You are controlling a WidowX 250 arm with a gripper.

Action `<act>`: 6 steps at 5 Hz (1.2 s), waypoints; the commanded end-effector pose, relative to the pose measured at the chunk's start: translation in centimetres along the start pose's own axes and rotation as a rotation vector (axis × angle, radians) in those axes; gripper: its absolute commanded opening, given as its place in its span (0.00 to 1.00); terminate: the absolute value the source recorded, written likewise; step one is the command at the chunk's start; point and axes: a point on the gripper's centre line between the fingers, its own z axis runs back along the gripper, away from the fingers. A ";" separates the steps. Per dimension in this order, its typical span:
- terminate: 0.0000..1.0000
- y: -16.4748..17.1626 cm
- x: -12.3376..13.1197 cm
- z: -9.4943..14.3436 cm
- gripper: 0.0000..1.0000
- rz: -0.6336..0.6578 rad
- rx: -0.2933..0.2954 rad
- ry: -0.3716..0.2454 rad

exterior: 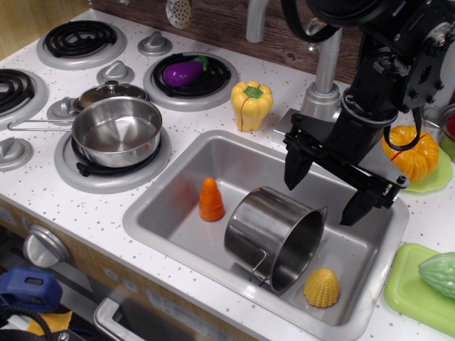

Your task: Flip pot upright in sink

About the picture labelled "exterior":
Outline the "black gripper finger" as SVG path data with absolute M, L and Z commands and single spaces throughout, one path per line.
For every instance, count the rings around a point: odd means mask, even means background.
M 300 149 L 296 141 L 287 146 L 284 182 L 289 190 L 293 190 L 304 179 L 312 163 L 313 159 Z
M 371 191 L 357 190 L 343 210 L 341 225 L 352 226 L 371 211 L 377 202 L 377 195 Z

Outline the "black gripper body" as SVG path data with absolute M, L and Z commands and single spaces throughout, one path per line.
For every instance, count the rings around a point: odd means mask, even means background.
M 356 191 L 373 191 L 377 195 L 374 207 L 389 208 L 398 192 L 410 184 L 381 145 L 397 115 L 396 109 L 364 111 L 356 103 L 343 99 L 335 122 L 293 114 L 284 142 L 288 146 L 296 141 L 313 163 Z

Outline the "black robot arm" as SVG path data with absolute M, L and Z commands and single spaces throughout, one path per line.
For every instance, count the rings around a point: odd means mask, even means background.
M 284 181 L 295 188 L 316 163 L 354 187 L 341 218 L 351 226 L 373 208 L 390 207 L 409 185 L 383 146 L 407 151 L 418 144 L 418 138 L 391 141 L 391 126 L 399 113 L 411 112 L 416 130 L 422 128 L 424 105 L 444 86 L 441 67 L 454 42 L 454 6 L 448 1 L 309 1 L 308 7 L 324 22 L 315 34 L 304 30 L 295 1 L 282 2 L 288 26 L 300 39 L 322 43 L 353 26 L 363 39 L 337 120 L 291 117 L 284 137 Z

